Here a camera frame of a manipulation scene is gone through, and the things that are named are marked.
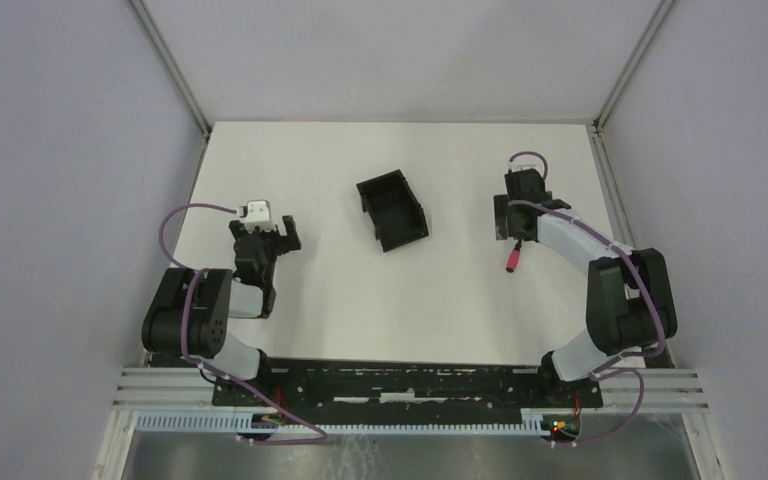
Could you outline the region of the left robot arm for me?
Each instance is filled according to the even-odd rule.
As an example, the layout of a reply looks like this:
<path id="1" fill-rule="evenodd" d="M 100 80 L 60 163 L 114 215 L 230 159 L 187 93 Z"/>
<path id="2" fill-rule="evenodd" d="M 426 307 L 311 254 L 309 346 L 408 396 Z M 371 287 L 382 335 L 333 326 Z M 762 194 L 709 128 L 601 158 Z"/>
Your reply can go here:
<path id="1" fill-rule="evenodd" d="M 212 268 L 199 279 L 193 269 L 167 269 L 141 328 L 146 351 L 193 360 L 221 378 L 238 378 L 236 394 L 255 408 L 274 394 L 273 379 L 262 373 L 268 357 L 229 333 L 228 324 L 271 315 L 277 260 L 301 249 L 293 217 L 285 215 L 282 221 L 284 232 L 264 223 L 232 221 L 234 269 Z"/>

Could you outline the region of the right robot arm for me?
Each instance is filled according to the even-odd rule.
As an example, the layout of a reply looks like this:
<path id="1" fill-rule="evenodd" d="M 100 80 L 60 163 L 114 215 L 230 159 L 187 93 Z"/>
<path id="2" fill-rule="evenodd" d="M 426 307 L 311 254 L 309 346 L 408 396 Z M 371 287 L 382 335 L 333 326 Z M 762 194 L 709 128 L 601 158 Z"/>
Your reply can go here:
<path id="1" fill-rule="evenodd" d="M 509 171 L 506 191 L 494 197 L 496 236 L 515 240 L 506 269 L 513 272 L 527 242 L 563 257 L 586 278 L 585 327 L 547 353 L 537 382 L 540 400 L 562 408 L 578 393 L 576 381 L 592 379 L 618 361 L 656 357 L 677 332 L 677 318 L 663 254 L 609 238 L 547 190 L 534 169 Z"/>

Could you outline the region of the red handled screwdriver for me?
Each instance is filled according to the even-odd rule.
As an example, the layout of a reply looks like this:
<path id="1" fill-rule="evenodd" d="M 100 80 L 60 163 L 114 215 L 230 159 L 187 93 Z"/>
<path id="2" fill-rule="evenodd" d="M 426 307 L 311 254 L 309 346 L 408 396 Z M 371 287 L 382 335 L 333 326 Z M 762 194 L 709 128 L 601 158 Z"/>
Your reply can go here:
<path id="1" fill-rule="evenodd" d="M 518 263 L 519 263 L 519 260 L 520 260 L 520 256 L 521 256 L 522 244 L 523 244 L 523 241 L 522 240 L 518 240 L 515 243 L 513 249 L 511 250 L 511 253 L 510 253 L 510 255 L 509 255 L 508 259 L 507 259 L 506 265 L 505 265 L 505 270 L 508 273 L 514 273 L 515 270 L 517 269 L 517 266 L 518 266 Z"/>

